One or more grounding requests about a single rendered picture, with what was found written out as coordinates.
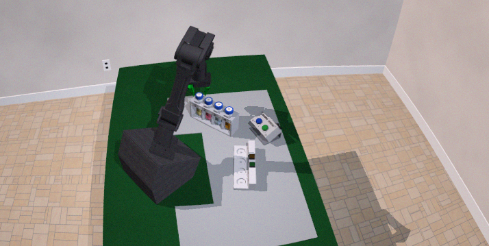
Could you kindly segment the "white four-tube rack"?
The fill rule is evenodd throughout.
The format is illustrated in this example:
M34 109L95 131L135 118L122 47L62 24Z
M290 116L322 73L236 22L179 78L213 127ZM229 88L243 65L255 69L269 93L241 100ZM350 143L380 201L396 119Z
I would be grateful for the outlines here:
M239 112L236 112L234 110L233 115L229 116L228 114L225 114L225 108L226 106L223 105L222 110L219 112L217 109L215 109L214 104L216 103L213 101L212 106L208 106L205 104L205 98L203 96L203 101L199 102L196 100L195 96L190 100L190 116L228 136L231 136L238 130L238 125L239 125ZM197 114L196 108L201 110L201 115L199 116ZM205 117L205 113L211 114L211 119L208 120ZM215 117L221 119L221 124L217 125L215 123ZM226 129L225 127L225 122L230 124L230 130Z

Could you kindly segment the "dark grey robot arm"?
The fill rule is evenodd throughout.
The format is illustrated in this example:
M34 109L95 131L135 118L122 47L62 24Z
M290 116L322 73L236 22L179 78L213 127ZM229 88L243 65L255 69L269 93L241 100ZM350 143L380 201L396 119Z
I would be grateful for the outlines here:
M176 76L171 95L165 106L159 111L159 124L149 152L167 159L173 133L179 129L183 117L184 100L190 79L195 71L205 68L207 77L207 62L213 50L215 35L199 31L190 26L182 38L174 59L176 59ZM195 45L195 46L194 46ZM209 53L210 52L210 53Z

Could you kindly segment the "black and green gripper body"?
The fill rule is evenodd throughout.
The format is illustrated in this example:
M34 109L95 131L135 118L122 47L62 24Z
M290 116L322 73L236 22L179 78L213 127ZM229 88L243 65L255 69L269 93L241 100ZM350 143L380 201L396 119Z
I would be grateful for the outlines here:
M207 73L205 76L205 68L200 71L195 71L190 79L190 83L193 87L210 87L211 84L211 73Z

